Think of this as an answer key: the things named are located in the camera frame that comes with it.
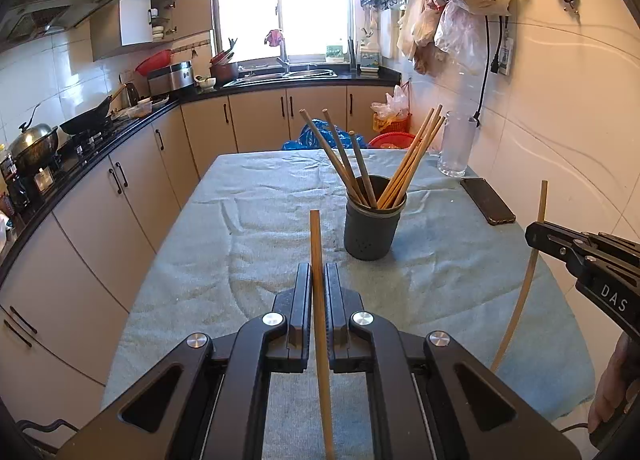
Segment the person's right hand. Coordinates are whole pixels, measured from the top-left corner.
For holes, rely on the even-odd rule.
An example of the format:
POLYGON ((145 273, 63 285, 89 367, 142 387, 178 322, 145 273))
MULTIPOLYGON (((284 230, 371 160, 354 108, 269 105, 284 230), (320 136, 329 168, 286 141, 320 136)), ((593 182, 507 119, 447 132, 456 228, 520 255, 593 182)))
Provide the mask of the person's right hand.
POLYGON ((589 409, 588 432, 593 433, 600 423, 610 421, 623 402, 631 404, 638 394, 639 345, 622 333, 589 409))

